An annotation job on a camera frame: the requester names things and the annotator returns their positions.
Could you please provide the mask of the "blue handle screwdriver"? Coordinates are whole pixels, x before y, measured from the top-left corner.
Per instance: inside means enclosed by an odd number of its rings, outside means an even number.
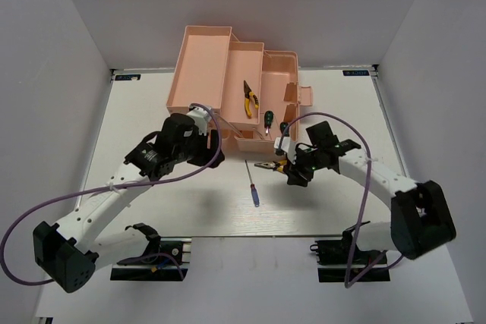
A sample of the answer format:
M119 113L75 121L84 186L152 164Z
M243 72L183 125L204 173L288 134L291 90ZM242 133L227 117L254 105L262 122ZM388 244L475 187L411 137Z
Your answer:
M250 172L247 160L245 160L245 167L246 167L246 170L247 170L247 173L248 173L248 179L249 179L249 182L250 182L251 198L252 198L253 204L254 204L255 207L259 207L260 206L259 195L258 195L258 192L257 192L257 188L256 188L256 186L253 182L253 179L251 177L251 172Z

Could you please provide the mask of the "green stubby screwdriver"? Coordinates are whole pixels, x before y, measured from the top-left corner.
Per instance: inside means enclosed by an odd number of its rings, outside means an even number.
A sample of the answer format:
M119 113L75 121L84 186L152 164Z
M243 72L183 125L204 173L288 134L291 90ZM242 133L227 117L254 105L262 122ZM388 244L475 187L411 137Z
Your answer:
M288 123L287 122L281 122L280 125L279 125L280 132L284 136L288 136L289 135L289 130L287 129L287 126L288 126Z
M268 110L264 113L264 131L265 135L270 135L270 129L273 123L274 113L271 110Z

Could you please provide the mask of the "yellow needle-nose pliers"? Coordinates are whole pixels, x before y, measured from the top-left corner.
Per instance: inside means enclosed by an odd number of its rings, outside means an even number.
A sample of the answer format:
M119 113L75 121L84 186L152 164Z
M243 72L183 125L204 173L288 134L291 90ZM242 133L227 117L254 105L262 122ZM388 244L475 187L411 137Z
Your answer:
M254 104L255 110L258 111L260 108L259 99L257 98L257 95L252 91L246 80L243 81L243 87L245 97L245 114L248 118L251 118L251 103Z

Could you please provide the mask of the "pink plastic toolbox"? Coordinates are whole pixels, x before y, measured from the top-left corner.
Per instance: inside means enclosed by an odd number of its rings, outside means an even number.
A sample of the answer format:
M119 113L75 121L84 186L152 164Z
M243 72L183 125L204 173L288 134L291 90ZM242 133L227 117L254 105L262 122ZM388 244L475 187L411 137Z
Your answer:
M259 99L245 114L243 81ZM244 42L231 27L187 26L178 55L166 107L186 113L200 103L213 107L226 148L244 153L273 154L281 122L292 122L301 108L313 104L313 91L298 80L298 56L292 51L267 50L262 42ZM264 113L274 113L270 135Z

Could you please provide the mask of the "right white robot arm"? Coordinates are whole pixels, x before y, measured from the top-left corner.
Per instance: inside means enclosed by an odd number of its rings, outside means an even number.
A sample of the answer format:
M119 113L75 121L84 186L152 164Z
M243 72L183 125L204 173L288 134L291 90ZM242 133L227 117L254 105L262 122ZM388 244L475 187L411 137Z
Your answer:
M387 222L368 222L343 232L344 256L361 262L371 251L397 251L414 260L456 238L443 190L434 181L417 182L374 162L353 140L339 140L328 122L307 129L309 144L277 138L285 154L289 185L305 187L317 170L329 169L353 180L390 211Z

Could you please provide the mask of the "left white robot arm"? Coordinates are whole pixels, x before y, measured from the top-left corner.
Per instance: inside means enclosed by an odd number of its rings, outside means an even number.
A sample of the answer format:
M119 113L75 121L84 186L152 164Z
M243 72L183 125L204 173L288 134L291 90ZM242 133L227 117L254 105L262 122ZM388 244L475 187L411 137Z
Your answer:
M100 237L107 225L141 194L183 162L215 168L223 160L221 137L209 129L213 116L201 107L174 113L160 131L145 136L126 155L104 191L91 194L53 225L33 231L35 261L62 289L81 289L93 273L113 263L151 263L161 255L160 235L144 223Z

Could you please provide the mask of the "blue label sticker left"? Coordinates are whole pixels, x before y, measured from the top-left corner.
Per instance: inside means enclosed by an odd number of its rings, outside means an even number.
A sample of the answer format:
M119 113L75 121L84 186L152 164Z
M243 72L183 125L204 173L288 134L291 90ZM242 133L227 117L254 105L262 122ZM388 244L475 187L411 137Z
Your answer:
M118 74L115 75L115 81L133 81L133 80L140 80L140 74Z

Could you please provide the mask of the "blue label sticker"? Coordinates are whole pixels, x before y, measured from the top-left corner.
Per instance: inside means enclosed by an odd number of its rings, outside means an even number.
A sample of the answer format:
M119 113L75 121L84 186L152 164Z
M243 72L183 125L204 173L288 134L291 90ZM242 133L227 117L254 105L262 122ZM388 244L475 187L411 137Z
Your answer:
M370 75L368 70L343 70L342 73L345 77L366 77Z
M118 74L115 75L115 81L133 81L133 80L140 80L140 74Z

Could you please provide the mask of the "blue label sticker right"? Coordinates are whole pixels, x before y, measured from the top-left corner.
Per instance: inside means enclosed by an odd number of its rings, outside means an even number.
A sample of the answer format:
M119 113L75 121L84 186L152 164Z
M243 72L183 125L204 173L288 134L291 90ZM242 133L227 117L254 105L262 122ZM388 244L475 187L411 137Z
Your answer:
M370 75L368 70L343 70L342 73L345 77L366 77Z

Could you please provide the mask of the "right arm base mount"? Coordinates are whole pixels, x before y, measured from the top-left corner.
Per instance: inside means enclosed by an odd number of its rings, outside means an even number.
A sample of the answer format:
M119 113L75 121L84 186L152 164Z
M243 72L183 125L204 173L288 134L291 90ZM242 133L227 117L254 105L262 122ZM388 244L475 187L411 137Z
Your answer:
M346 275L348 251L342 245L341 240L315 241L310 251L317 257L317 273L320 283L343 283ZM366 266L372 263L380 255L379 250L361 251L355 249L352 259L349 280L357 276ZM389 282L387 258L384 256L359 282Z

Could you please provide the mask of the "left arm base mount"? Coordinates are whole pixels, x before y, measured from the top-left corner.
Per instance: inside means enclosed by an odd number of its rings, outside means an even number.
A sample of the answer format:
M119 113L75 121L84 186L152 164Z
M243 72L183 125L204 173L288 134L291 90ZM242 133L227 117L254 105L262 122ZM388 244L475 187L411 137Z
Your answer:
M113 265L112 282L183 282L191 260L189 237L163 238L150 256L136 263Z

